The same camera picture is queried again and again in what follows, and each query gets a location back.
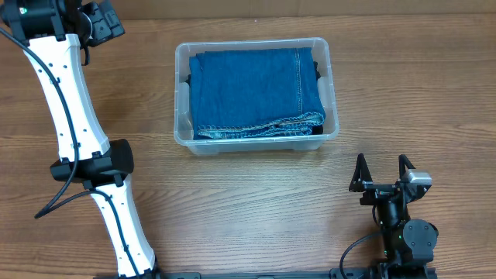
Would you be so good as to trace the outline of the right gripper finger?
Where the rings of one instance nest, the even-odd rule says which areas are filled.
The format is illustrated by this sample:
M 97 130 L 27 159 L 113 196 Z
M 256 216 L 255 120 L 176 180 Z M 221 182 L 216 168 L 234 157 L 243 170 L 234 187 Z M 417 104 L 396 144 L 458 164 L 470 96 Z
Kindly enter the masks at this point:
M 362 153 L 357 156 L 356 161 L 349 191 L 366 191 L 373 184 L 373 179 Z
M 399 155 L 398 156 L 399 177 L 403 178 L 407 170 L 411 170 L 411 169 L 415 169 L 415 167 L 408 159 L 408 157 L 405 154 Z

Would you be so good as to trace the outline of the blue denim jeans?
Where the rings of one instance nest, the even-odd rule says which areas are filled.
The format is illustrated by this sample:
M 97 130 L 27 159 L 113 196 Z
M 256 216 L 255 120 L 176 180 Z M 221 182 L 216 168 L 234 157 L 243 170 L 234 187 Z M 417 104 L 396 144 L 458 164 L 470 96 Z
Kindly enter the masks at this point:
M 326 119 L 313 61 L 307 47 L 190 57 L 194 138 L 312 135 Z

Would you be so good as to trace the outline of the black cloth with tape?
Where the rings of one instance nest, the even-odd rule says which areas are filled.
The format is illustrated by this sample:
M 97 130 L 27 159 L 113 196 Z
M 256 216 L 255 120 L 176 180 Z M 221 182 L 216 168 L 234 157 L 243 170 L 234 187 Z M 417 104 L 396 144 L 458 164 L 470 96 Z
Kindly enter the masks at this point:
M 321 135 L 321 134 L 323 134 L 323 125 L 312 127 L 312 135 Z

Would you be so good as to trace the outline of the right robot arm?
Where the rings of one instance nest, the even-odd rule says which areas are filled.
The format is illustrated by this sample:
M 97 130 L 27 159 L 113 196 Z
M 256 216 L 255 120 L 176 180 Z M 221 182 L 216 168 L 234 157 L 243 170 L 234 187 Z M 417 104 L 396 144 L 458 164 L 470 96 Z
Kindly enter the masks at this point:
M 383 260 L 365 268 L 365 278 L 436 278 L 435 270 L 428 268 L 433 261 L 439 230 L 423 219 L 413 219 L 408 204 L 423 198 L 432 186 L 430 174 L 416 169 L 406 155 L 398 157 L 399 178 L 393 184 L 373 182 L 365 156 L 356 159 L 349 191 L 359 192 L 361 205 L 372 208 L 378 231 L 352 243 L 339 260 L 339 272 L 346 278 L 344 259 L 355 246 L 374 237 L 384 244 Z

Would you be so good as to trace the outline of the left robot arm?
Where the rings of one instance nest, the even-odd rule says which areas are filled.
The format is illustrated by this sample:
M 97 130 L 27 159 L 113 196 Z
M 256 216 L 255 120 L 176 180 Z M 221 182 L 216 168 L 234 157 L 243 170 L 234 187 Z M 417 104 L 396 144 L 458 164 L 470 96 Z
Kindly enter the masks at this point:
M 71 183 L 97 204 L 108 230 L 119 278 L 160 278 L 132 195 L 133 153 L 126 139 L 109 140 L 84 78 L 89 50 L 124 34 L 111 2 L 5 0 L 1 33 L 19 46 L 36 71 L 57 132 L 58 160 L 50 167 L 63 187 L 36 214 L 41 218 L 77 199 Z

